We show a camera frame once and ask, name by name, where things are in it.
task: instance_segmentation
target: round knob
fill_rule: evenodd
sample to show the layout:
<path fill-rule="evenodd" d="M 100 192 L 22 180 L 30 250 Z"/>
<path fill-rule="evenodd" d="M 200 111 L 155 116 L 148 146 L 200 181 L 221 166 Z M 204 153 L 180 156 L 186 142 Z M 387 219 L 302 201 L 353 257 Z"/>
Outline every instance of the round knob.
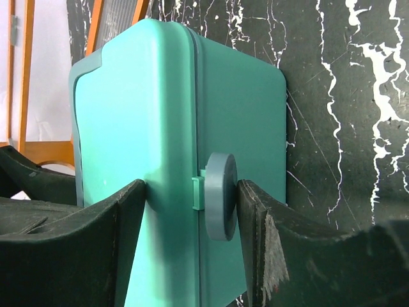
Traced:
<path fill-rule="evenodd" d="M 204 216 L 212 240 L 230 241 L 235 234 L 237 167 L 233 155 L 213 153 L 204 178 Z"/>

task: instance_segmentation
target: marble surface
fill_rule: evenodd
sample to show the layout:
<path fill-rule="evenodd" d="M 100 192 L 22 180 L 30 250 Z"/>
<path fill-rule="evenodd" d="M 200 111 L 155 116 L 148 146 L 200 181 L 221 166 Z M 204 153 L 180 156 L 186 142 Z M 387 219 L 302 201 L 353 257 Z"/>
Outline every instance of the marble surface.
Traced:
<path fill-rule="evenodd" d="M 289 207 L 344 231 L 408 219 L 409 0 L 154 0 L 149 16 L 283 71 Z"/>
<path fill-rule="evenodd" d="M 85 57 L 94 0 L 67 0 L 71 63 Z"/>

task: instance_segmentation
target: black rubber support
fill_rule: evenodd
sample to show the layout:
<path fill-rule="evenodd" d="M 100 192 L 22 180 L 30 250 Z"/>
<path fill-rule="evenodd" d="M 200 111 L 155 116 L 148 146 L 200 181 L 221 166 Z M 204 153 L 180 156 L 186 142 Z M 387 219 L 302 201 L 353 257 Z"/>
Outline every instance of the black rubber support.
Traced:
<path fill-rule="evenodd" d="M 123 306 L 144 204 L 142 180 L 85 209 L 0 198 L 0 306 Z"/>
<path fill-rule="evenodd" d="M 251 181 L 239 181 L 237 193 L 243 306 L 409 306 L 408 221 L 343 233 Z"/>
<path fill-rule="evenodd" d="M 75 177 L 32 163 L 12 146 L 0 148 L 0 196 L 24 191 L 32 200 L 76 205 Z"/>

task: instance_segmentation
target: wooden frame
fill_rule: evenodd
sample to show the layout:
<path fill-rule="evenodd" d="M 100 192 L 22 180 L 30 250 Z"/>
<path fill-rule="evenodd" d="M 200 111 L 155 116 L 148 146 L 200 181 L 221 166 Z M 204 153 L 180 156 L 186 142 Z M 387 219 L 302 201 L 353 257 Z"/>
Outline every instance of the wooden frame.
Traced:
<path fill-rule="evenodd" d="M 132 25 L 145 18 L 148 7 L 149 0 L 137 0 Z"/>
<path fill-rule="evenodd" d="M 8 54 L 7 54 L 7 92 L 6 92 L 6 139 L 12 138 L 12 103 L 14 78 L 14 46 L 12 45 L 12 24 L 15 15 L 15 0 L 8 0 Z"/>
<path fill-rule="evenodd" d="M 87 49 L 85 55 L 88 56 L 95 51 L 96 38 L 100 26 L 100 18 L 104 0 L 95 0 L 91 25 L 89 27 Z M 132 25 L 142 20 L 146 16 L 149 0 L 137 0 Z M 20 117 L 19 136 L 17 140 L 17 150 L 28 159 L 37 164 L 62 164 L 73 168 L 73 144 L 70 141 L 47 141 L 47 142 L 27 142 L 27 113 L 30 88 L 31 54 L 33 50 L 33 28 L 34 28 L 35 0 L 25 0 L 24 16 L 24 43 L 20 94 Z M 12 105 L 13 105 L 13 68 L 14 68 L 14 46 L 12 42 L 12 20 L 15 15 L 15 0 L 9 0 L 9 45 L 8 45 L 8 78 L 7 78 L 7 127 L 6 137 L 8 142 L 0 143 L 1 146 L 10 144 L 12 139 Z"/>
<path fill-rule="evenodd" d="M 33 50 L 35 0 L 26 0 L 24 16 L 24 42 L 20 90 L 20 119 L 17 150 L 21 154 L 26 151 L 28 95 L 30 90 L 31 54 Z"/>

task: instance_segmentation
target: box side panel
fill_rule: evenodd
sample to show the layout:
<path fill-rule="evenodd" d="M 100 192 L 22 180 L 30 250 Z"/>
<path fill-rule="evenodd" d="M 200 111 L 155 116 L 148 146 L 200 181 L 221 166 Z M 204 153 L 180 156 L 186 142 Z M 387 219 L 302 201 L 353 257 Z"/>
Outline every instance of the box side panel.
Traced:
<path fill-rule="evenodd" d="M 77 87 L 77 81 L 83 75 L 88 74 L 102 65 L 102 49 L 90 54 L 87 58 L 82 59 L 71 68 L 70 76 L 68 78 L 68 88 L 70 95 L 70 107 L 71 107 L 71 123 L 73 134 L 73 149 L 75 160 L 75 186 L 77 192 L 77 205 L 84 206 L 84 192 L 82 184 L 82 164 L 81 164 L 81 144 L 79 139 L 77 116 L 75 111 L 75 91 Z"/>
<path fill-rule="evenodd" d="M 238 179 L 255 181 L 281 202 L 286 192 L 286 82 L 263 61 L 195 35 L 199 165 L 212 152 L 233 154 Z M 211 241 L 201 212 L 204 306 L 226 306 L 245 291 L 238 228 Z"/>
<path fill-rule="evenodd" d="M 142 20 L 77 84 L 84 199 L 148 184 L 125 306 L 195 306 L 194 54 L 181 25 Z"/>

